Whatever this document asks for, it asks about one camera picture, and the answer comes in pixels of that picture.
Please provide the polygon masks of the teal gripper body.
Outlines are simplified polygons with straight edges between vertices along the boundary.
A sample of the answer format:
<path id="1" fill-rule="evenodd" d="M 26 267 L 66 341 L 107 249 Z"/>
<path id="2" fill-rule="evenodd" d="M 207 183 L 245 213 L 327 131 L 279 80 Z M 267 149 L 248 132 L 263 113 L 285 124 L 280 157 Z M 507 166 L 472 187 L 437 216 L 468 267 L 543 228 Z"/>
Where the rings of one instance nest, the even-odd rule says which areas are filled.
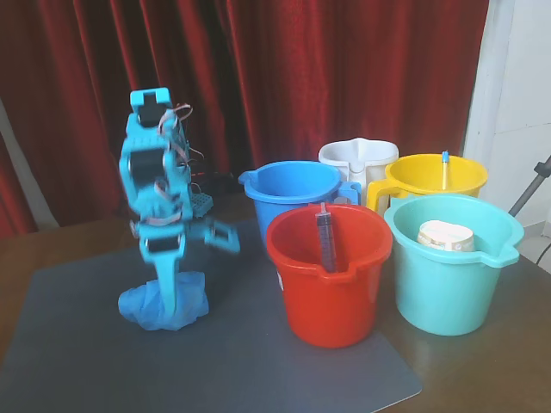
<path id="1" fill-rule="evenodd" d="M 172 257 L 180 261 L 185 257 L 188 240 L 204 240 L 212 230 L 206 220 L 174 221 L 154 225 L 145 221 L 132 221 L 131 232 L 139 240 L 145 262 L 154 263 L 158 257 Z"/>

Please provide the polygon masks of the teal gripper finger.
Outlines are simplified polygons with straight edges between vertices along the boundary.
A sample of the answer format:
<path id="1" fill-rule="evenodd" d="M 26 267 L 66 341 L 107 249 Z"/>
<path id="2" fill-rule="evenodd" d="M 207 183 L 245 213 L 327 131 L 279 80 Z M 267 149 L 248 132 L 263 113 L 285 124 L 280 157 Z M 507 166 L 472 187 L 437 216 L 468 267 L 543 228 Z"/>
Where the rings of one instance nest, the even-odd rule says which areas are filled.
<path id="1" fill-rule="evenodd" d="M 158 287 L 164 305 L 164 313 L 172 317 L 176 313 L 176 275 L 181 258 L 176 255 L 153 255 L 152 264 L 158 277 Z"/>
<path id="2" fill-rule="evenodd" d="M 240 252 L 240 242 L 237 230 L 219 221 L 212 221 L 208 224 L 204 242 L 206 245 L 232 254 L 238 254 Z"/>

